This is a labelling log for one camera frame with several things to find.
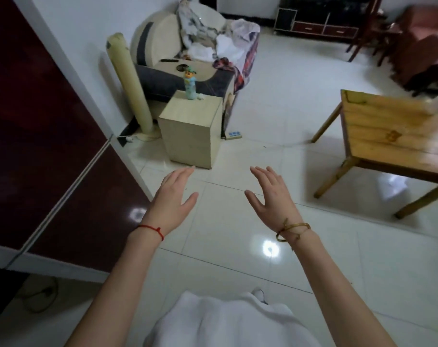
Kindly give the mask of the person's left hand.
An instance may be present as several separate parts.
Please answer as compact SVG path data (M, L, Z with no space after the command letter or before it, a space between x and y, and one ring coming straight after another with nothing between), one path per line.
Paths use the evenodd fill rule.
M178 228L189 214L182 212L183 193L195 167L176 169L167 175L146 211L140 227L149 228L162 238Z

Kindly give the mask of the person's right hand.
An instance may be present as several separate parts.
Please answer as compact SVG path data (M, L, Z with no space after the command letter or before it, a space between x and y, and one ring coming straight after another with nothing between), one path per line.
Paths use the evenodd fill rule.
M271 167L266 169L250 167L252 175L262 188L263 204L266 211L257 214L261 221L274 233L284 237L286 229L296 230L296 225L302 225L303 219L293 202L288 188L282 178Z

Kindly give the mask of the person's left forearm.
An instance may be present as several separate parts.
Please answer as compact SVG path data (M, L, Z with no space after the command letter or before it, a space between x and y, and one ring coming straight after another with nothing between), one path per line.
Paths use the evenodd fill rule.
M153 256L164 240L138 227L65 347L123 347Z

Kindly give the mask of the person's right forearm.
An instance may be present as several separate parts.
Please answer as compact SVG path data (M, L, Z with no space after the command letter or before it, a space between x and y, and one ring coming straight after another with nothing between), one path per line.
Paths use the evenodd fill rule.
M397 347L306 223L277 233L296 254L336 347Z

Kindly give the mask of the small light wooden cabinet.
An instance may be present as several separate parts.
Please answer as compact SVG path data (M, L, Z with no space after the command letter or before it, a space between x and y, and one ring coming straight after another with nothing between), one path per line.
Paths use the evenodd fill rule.
M170 160L212 169L222 142L222 109L220 97L189 100L177 90L158 117Z

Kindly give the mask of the person's white shoe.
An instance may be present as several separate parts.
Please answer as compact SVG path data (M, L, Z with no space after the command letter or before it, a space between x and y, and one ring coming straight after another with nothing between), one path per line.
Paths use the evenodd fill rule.
M251 294L261 303L268 305L266 298L265 298L265 294L264 291L260 288L257 287L255 288Z

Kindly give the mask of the blue bottle with toy cap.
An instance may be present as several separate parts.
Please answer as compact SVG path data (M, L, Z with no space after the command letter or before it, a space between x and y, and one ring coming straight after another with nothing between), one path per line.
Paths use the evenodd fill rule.
M184 71L183 80L186 98L189 100L198 99L198 94L196 92L196 71L188 66Z

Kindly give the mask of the person's white garment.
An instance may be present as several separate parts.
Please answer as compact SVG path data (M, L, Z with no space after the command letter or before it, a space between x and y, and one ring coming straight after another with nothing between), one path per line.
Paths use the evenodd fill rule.
M284 304L250 292L234 300L185 291L145 338L143 347L321 347Z

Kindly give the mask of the rolled beige mat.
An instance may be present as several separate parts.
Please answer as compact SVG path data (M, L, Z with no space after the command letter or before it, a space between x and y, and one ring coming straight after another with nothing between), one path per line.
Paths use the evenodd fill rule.
M141 129L136 138L150 141L160 137L137 75L130 50L122 33L114 33L106 40L106 52Z

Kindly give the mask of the red plaid cloth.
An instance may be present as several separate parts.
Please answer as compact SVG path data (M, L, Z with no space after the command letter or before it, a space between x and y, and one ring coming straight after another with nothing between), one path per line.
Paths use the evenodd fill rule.
M240 92L249 83L257 55L260 33L253 32L248 35L251 37L250 41L246 41L239 35L229 37L225 34L220 34L217 37L217 46L226 48L222 50L222 54L218 54L218 58L213 62L212 66L215 69L233 73L234 94Z

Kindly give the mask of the wooden low table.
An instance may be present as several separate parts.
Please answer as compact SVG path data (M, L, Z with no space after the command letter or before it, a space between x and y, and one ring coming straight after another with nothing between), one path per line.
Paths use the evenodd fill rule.
M340 117L345 159L314 192L322 197L354 167L438 185L438 113L418 99L341 90L341 102L311 139L317 142ZM398 210L403 219L438 200L438 186Z

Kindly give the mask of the white clothes pile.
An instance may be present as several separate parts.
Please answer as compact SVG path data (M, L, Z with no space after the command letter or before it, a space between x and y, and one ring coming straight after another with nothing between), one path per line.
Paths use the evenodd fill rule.
M181 30L184 55L192 60L210 62L226 58L236 65L245 56L261 32L255 22L227 19L222 28L205 26L199 19Z

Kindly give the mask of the dark red sliding door cabinet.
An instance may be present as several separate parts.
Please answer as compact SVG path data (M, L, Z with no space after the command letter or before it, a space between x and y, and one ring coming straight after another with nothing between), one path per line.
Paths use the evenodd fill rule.
M14 0L0 0L0 269L102 283L149 205Z

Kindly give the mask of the grey patterned cloth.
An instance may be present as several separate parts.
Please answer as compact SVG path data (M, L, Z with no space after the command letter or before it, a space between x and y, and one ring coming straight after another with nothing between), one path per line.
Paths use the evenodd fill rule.
M227 21L217 11L193 0L181 0L176 9L184 53L191 59L214 62L216 39L225 33Z

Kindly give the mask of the black speaker box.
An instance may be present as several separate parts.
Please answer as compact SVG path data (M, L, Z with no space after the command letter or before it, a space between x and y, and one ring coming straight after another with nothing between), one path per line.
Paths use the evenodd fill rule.
M274 31L291 32L297 13L298 11L295 9L278 8L274 22Z

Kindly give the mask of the dark tv stand with drawers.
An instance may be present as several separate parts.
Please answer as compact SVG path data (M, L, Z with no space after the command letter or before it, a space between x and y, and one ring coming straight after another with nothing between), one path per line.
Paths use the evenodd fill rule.
M352 40L364 17L362 0L280 0L278 8L298 11L293 34Z

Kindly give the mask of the dark wooden chair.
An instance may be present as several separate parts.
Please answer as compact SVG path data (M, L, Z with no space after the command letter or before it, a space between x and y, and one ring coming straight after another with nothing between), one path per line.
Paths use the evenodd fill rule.
M356 58L363 47L373 44L373 56L378 51L383 51L377 63L377 66L381 67L385 58L393 51L397 40L403 33L400 26L395 22L386 22L387 17L384 16L384 13L380 12L382 1L370 0L368 3L365 11L365 21L346 50L349 53L355 47L353 54L348 60L349 63Z

